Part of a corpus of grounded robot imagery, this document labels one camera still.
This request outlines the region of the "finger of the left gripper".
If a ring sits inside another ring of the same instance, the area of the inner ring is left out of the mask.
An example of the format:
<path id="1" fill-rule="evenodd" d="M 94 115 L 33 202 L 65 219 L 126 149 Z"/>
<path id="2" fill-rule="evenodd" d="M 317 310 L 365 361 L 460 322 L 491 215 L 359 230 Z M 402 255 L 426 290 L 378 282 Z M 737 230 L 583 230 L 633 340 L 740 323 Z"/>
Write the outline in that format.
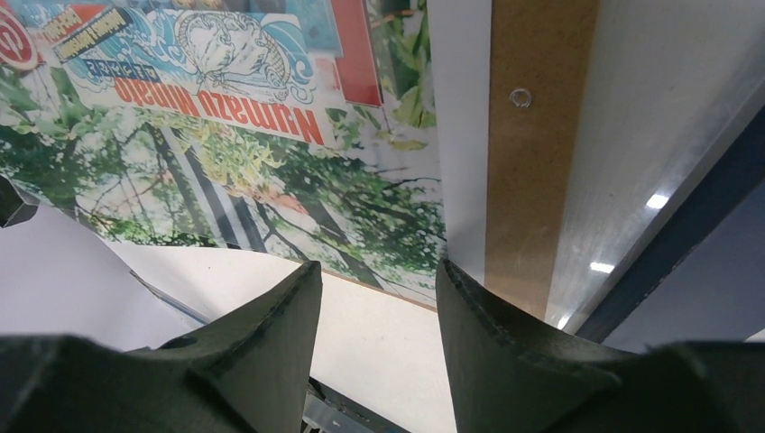
<path id="1" fill-rule="evenodd" d="M 1 227 L 15 226 L 32 219 L 40 200 L 19 191 L 8 179 L 1 177 Z"/>

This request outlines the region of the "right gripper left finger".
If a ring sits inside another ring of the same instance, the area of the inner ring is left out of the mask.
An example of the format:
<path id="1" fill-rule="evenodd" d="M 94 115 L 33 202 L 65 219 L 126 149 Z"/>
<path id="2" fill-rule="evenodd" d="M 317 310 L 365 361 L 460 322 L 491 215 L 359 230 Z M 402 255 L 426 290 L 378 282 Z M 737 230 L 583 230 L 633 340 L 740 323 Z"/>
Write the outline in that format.
<path id="1" fill-rule="evenodd" d="M 322 298 L 319 263 L 151 349 L 3 336 L 4 432 L 296 432 Z"/>

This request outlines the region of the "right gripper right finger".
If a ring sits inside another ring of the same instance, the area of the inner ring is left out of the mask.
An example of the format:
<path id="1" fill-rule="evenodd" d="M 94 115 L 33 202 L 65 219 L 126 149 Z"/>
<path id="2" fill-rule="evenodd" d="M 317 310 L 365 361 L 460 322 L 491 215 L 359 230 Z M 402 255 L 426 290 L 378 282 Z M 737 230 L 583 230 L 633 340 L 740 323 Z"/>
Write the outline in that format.
<path id="1" fill-rule="evenodd" d="M 437 311 L 460 432 L 761 432 L 764 346 L 680 342 L 633 354 L 569 335 L 449 260 Z"/>

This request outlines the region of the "wooden picture frame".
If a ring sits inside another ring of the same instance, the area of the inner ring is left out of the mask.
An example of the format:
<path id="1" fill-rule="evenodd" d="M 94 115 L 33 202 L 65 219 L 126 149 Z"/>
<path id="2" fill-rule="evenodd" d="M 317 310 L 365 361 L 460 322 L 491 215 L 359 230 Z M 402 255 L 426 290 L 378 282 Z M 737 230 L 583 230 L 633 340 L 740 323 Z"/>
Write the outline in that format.
<path id="1" fill-rule="evenodd" d="M 547 323 L 604 341 L 763 178 L 763 2 L 602 2 Z"/>

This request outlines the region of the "colourful printed photo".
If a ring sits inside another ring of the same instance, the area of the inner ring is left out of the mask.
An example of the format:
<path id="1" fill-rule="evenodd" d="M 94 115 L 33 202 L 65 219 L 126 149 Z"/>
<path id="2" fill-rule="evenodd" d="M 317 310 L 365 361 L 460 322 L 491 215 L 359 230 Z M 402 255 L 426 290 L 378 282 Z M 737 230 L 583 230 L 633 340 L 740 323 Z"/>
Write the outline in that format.
<path id="1" fill-rule="evenodd" d="M 4 1 L 1 177 L 109 241 L 316 261 L 434 307 L 431 1 Z"/>

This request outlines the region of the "brown frame backing board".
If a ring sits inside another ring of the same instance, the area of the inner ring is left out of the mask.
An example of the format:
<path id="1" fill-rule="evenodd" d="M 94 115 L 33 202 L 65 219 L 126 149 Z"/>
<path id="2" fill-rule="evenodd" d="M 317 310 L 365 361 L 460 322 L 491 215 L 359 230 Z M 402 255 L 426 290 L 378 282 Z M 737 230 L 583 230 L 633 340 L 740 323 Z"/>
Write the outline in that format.
<path id="1" fill-rule="evenodd" d="M 600 5 L 492 7 L 484 284 L 544 318 Z"/>

